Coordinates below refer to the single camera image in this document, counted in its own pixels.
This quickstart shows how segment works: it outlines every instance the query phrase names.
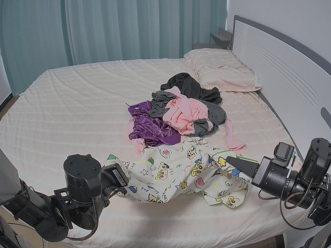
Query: purple satin cloth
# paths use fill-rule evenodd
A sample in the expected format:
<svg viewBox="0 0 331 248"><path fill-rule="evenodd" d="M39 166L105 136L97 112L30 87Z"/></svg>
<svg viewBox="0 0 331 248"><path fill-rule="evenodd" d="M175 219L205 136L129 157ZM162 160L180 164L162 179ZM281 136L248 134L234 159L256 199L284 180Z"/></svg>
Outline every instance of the purple satin cloth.
<svg viewBox="0 0 331 248"><path fill-rule="evenodd" d="M129 139L143 138L151 147L162 144L174 145L180 143L180 134L172 127L158 118L151 118L148 111L152 109L151 102L146 101L128 108L131 116L135 119L133 132Z"/></svg>

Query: white headboard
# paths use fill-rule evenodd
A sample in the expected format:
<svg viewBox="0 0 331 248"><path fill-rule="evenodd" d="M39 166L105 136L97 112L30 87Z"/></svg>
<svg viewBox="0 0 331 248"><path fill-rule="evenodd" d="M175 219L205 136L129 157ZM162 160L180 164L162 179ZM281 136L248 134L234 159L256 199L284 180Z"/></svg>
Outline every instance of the white headboard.
<svg viewBox="0 0 331 248"><path fill-rule="evenodd" d="M301 159L313 138L331 142L331 64L327 60L298 41L237 15L231 50L259 76L260 97L290 134Z"/></svg>

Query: mattress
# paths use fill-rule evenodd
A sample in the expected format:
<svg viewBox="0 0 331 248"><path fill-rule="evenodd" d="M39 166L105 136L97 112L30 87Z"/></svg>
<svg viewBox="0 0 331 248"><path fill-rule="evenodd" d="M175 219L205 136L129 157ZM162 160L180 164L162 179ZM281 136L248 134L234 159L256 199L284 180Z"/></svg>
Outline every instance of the mattress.
<svg viewBox="0 0 331 248"><path fill-rule="evenodd" d="M128 106L150 100L151 93L179 73L196 80L185 59L127 60L83 64L44 72L19 97L0 122L0 148L20 177L48 195L65 187L63 162L68 155L91 154L101 165L112 153L138 160L127 136ZM292 143L269 107L255 92L222 92L221 106L234 126L234 137L247 144L237 151L261 161L273 156L279 141ZM209 136L226 148L225 128ZM64 242L77 247L238 247L283 233L279 201L263 201L253 187L235 209L209 206L200 193L182 194L164 204L139 203L114 196L90 239ZM284 210L298 225L308 211ZM88 231L74 226L70 237Z"/></svg>

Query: wooden floor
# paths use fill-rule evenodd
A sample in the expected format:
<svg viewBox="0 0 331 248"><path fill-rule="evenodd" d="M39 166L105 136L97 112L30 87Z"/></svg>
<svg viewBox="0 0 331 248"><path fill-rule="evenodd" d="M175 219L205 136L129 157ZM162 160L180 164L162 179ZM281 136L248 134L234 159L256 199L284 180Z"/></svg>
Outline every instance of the wooden floor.
<svg viewBox="0 0 331 248"><path fill-rule="evenodd" d="M2 111L0 111L0 120L1 118L7 113L7 111L12 107L12 105L16 102L16 100L19 98L19 96L13 97L8 104L4 107ZM11 213L8 213L4 208L0 207L0 215L7 221L8 223L18 223L20 225L26 225L21 221L15 221L13 215ZM23 235L25 239L32 244L35 248L68 248L72 247L64 243L51 243L47 242L44 240L44 246L43 246L43 241L42 238L33 230L33 229L28 229L24 226L20 225L11 225L13 230L19 234ZM246 245L246 246L241 246L238 248L277 248L276 246L276 241L275 237L271 237L267 240Z"/></svg>

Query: curtain fold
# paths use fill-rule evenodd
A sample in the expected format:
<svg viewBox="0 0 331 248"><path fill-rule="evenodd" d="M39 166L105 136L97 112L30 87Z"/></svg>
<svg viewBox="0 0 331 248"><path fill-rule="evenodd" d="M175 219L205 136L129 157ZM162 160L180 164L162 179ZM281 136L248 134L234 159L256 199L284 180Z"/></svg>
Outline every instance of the curtain fold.
<svg viewBox="0 0 331 248"><path fill-rule="evenodd" d="M1 0L0 48L16 94L52 68L181 58L225 20L226 0Z"/></svg>

